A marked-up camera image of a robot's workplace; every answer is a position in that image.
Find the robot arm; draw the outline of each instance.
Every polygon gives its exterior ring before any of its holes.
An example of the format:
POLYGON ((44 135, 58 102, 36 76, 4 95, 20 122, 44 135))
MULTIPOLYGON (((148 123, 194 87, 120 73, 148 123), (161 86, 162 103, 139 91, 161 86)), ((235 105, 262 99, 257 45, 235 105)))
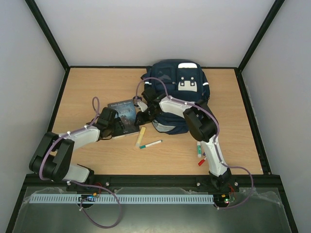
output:
MULTIPOLYGON (((186 102, 176 102, 165 95, 156 96, 152 88, 146 89, 142 95, 147 100, 148 108, 144 108, 144 111, 137 113, 135 123, 137 125, 149 123, 161 112, 172 113, 184 118, 190 134, 201 143, 201 147, 206 154, 213 185, 216 188, 221 187, 229 179, 231 172, 229 168, 224 166, 225 161, 219 147, 218 137, 216 137, 217 127, 214 121, 203 111, 188 105, 186 102)), ((192 103, 212 114, 206 101, 200 100, 197 103, 192 103)))
MULTIPOLYGON (((90 172, 93 171, 81 165, 71 164, 72 152, 88 143, 97 142, 103 138, 113 136, 118 131, 122 131, 124 126, 121 119, 117 116, 118 112, 116 110, 105 107, 98 117, 97 122, 92 126, 87 126, 90 124, 89 122, 84 129, 82 128, 75 133, 67 132, 67 136, 61 139, 52 150, 55 152, 55 156, 48 156, 43 167, 43 177, 56 182, 71 180, 84 183, 90 172)), ((29 169, 31 171, 39 173, 47 151, 63 135, 64 133, 58 135, 47 132, 43 136, 29 163, 29 169)))

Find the gray panel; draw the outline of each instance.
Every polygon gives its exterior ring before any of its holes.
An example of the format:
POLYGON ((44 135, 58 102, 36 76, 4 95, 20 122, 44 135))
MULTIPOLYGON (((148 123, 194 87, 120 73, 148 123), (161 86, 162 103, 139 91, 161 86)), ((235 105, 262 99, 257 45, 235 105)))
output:
POLYGON ((0 6, 0 232, 47 129, 64 70, 23 0, 0 6))
POLYGON ((241 62, 273 0, 36 0, 70 65, 241 62))
POLYGON ((284 2, 243 77, 274 174, 281 175, 299 232, 311 229, 311 1, 284 2))

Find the wooden table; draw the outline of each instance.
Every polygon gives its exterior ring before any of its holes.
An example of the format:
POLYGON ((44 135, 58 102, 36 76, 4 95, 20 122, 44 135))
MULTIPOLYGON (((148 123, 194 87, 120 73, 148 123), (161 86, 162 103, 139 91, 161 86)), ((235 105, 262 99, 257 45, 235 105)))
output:
MULTIPOLYGON (((219 142, 225 161, 243 166, 252 174, 262 174, 261 165, 246 116, 234 70, 205 69, 211 89, 208 105, 220 124, 219 142)), ((53 127, 54 133, 81 128, 94 117, 91 100, 97 96, 101 109, 108 103, 131 99, 145 69, 72 68, 53 127)), ((135 147, 138 134, 99 141, 74 151, 72 162, 95 174, 120 175, 202 175, 208 163, 198 166, 196 141, 189 133, 158 133, 145 125, 142 145, 163 139, 145 149, 135 147)), ((246 174, 233 169, 232 174, 246 174)))

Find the red cap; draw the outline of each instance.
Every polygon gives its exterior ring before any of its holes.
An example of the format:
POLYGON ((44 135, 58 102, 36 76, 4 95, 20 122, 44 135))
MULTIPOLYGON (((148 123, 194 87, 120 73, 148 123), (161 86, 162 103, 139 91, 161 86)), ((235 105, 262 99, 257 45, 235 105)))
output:
POLYGON ((199 166, 201 166, 204 162, 205 162, 206 158, 202 159, 200 162, 199 162, 199 166))

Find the book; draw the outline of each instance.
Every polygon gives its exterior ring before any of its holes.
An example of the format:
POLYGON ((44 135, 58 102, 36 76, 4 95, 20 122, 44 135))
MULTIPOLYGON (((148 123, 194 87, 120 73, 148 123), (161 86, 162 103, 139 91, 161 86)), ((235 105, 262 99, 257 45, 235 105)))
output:
POLYGON ((138 133, 139 126, 135 126, 136 110, 133 100, 124 100, 108 104, 108 108, 118 111, 119 117, 124 125, 123 132, 113 133, 113 137, 122 137, 125 135, 138 133))

